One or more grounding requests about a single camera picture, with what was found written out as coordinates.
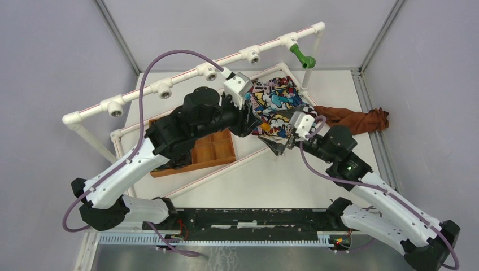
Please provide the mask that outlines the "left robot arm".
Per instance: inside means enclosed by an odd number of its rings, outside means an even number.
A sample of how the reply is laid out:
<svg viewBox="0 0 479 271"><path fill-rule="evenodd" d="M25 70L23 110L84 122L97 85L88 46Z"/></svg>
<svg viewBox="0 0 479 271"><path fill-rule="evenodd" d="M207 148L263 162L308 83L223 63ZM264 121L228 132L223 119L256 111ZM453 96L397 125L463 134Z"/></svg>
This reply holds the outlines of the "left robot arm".
<svg viewBox="0 0 479 271"><path fill-rule="evenodd" d="M169 230L178 215L168 198L151 200L126 195L126 190L163 165L183 167L197 140L222 130L246 137L261 124L242 90L225 88L222 94L209 87L196 88L183 104L142 131L134 149L97 177L77 178L71 186L82 220L98 231L123 222L150 222Z"/></svg>

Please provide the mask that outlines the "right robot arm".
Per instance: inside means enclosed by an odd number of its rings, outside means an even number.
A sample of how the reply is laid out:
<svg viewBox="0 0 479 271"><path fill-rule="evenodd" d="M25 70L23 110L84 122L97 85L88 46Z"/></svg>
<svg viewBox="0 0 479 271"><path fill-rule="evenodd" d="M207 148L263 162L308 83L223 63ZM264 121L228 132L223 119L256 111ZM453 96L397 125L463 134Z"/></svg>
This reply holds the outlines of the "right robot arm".
<svg viewBox="0 0 479 271"><path fill-rule="evenodd" d="M460 267L455 253L460 227L451 220L440 221L396 192L353 149L357 142L349 128L334 126L320 134L326 123L298 107L259 111L262 122L259 138L277 154L297 147L301 156L310 154L329 164L322 178L362 198L376 209L371 214L345 198L336 199L327 209L326 223L333 230L362 231L399 252L414 270L438 270L446 260Z"/></svg>

